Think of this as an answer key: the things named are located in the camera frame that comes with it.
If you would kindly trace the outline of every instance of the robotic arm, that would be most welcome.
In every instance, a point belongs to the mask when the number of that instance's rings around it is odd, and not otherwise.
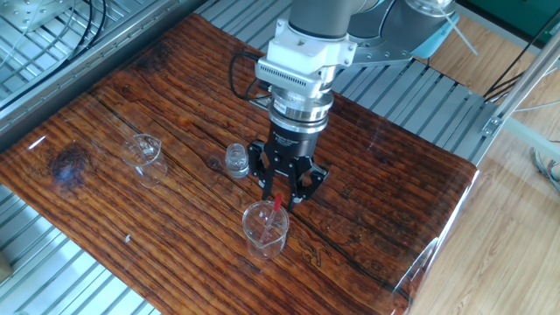
[[[288,177],[289,210],[309,199],[328,176],[328,170],[314,163],[313,153],[333,105],[331,87],[337,68],[349,67],[356,51],[375,49],[369,43],[380,43],[385,49],[383,33],[401,44],[407,32],[415,34],[414,40],[404,42],[406,48],[398,48],[406,52],[402,55],[408,62],[411,56],[405,49],[413,48],[408,43],[418,46],[445,25],[445,16],[435,9],[439,6],[445,14],[453,14],[452,4],[452,0],[293,1],[290,20],[277,21],[267,55],[255,65],[256,77],[270,84],[271,93],[268,140],[248,146],[249,169],[259,178],[263,199],[270,196],[276,173]],[[310,185],[304,185],[305,176],[310,176]]]

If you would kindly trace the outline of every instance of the metal grate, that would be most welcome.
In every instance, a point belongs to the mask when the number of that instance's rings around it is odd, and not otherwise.
[[[101,38],[154,1],[107,0]],[[88,24],[89,4],[84,0],[70,0],[70,3],[73,8],[27,33],[9,23],[6,17],[0,17],[0,62],[5,61],[0,67],[0,120],[12,111],[7,106],[11,101],[60,66],[74,49],[78,52],[84,48],[76,46]],[[98,32],[102,21],[102,0],[92,0],[92,5],[92,25],[85,43]]]
[[[0,186],[2,314],[159,314],[49,221]]]
[[[276,21],[289,17],[290,4],[291,0],[213,0],[200,6],[197,13],[266,52]],[[495,106],[420,61],[398,66],[350,66],[339,73],[332,89],[474,164],[491,143],[480,131]]]

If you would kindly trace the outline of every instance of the wooden board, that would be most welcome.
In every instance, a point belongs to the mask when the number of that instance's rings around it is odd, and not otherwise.
[[[270,125],[228,88],[241,50],[256,53],[188,17],[0,155],[0,182],[163,313],[403,312],[421,280],[407,270],[476,168],[336,95],[315,156],[331,175],[290,215],[282,254],[255,260],[241,221],[261,189],[223,162]],[[253,80],[248,61],[234,72],[240,90]],[[152,189],[121,160],[137,133],[163,141]]]

